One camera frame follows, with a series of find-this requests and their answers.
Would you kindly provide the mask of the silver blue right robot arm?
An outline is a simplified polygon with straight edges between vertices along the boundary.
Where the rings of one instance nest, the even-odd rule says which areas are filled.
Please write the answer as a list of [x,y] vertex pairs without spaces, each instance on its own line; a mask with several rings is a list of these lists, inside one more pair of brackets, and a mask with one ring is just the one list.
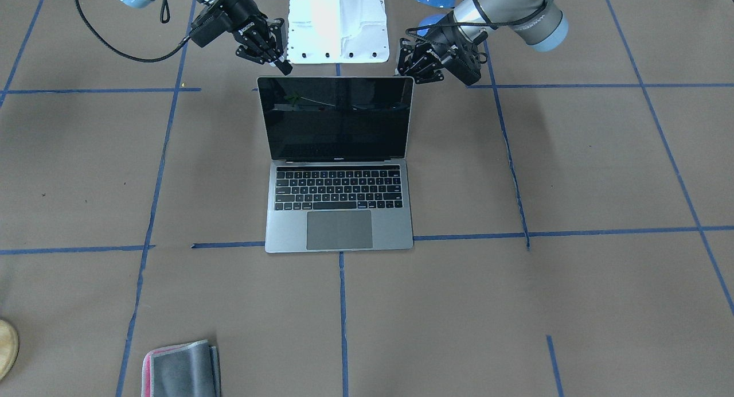
[[[120,0],[124,5],[143,8],[155,0]],[[268,64],[280,70],[283,75],[290,75],[292,65],[287,62],[284,47],[285,24],[282,18],[268,18],[255,0],[195,0],[204,6],[199,15],[191,22],[188,34],[178,46],[166,56],[158,58],[134,57],[117,49],[106,46],[116,54],[140,63],[156,63],[181,50],[188,41],[199,47],[225,33],[231,34],[239,46],[235,52],[237,57],[260,65]]]

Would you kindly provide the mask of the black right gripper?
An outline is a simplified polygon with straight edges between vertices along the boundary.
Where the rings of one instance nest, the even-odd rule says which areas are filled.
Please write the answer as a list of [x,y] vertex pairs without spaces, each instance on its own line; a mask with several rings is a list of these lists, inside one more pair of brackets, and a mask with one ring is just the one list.
[[291,74],[293,66],[284,55],[284,18],[270,19],[263,13],[246,10],[231,10],[229,18],[232,20],[230,33],[239,43],[237,57],[253,63],[268,63],[285,76]]

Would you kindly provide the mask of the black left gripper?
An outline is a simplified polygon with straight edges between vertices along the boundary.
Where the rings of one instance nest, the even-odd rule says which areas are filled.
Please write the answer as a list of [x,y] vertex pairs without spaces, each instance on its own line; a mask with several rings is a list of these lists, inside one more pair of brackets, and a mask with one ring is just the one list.
[[395,75],[411,76],[417,85],[444,80],[447,52],[457,42],[451,33],[429,33],[425,40],[401,38]]

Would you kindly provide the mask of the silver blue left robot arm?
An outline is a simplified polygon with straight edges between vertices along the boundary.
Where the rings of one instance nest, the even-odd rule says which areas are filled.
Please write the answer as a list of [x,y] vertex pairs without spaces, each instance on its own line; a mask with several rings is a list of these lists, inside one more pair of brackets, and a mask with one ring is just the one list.
[[396,75],[424,84],[444,80],[448,71],[474,85],[487,61],[479,47],[500,28],[511,29],[535,51],[548,52],[566,39],[569,21],[554,0],[462,0],[435,23],[406,29]]

